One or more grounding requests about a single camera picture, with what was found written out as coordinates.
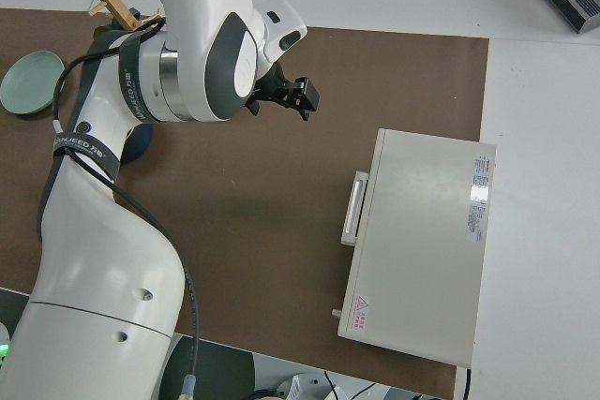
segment green plate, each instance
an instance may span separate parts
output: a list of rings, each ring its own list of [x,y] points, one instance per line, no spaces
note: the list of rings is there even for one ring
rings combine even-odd
[[[52,52],[25,55],[0,84],[0,102],[14,114],[31,114],[53,102],[54,86],[65,66]]]

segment warning label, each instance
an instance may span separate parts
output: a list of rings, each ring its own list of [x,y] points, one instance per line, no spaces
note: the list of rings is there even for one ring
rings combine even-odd
[[[371,299],[366,295],[355,295],[353,303],[353,314],[351,331],[357,333],[364,333],[367,327],[368,317],[368,306],[371,303]]]

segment green light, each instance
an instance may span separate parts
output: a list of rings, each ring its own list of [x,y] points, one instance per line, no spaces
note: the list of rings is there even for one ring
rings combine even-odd
[[[0,346],[0,367],[2,367],[2,363],[4,362],[4,359],[8,355],[9,348],[10,348],[9,344],[3,344]]]

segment white table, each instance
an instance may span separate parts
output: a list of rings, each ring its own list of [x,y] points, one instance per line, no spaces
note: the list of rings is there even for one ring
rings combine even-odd
[[[574,34],[545,0],[289,1],[308,25],[491,38],[481,141],[498,157],[471,399],[596,398],[600,29]]]

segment black strap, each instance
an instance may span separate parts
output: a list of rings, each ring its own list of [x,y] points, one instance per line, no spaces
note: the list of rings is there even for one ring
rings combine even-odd
[[[54,156],[63,155],[65,148],[89,156],[109,177],[116,180],[116,175],[119,173],[119,166],[121,164],[119,158],[100,140],[94,138],[92,135],[71,131],[56,133],[56,137],[54,138]]]
[[[143,124],[155,124],[143,101],[140,89],[140,45],[144,31],[132,33],[121,43],[119,50],[119,83],[125,103],[131,113]]]

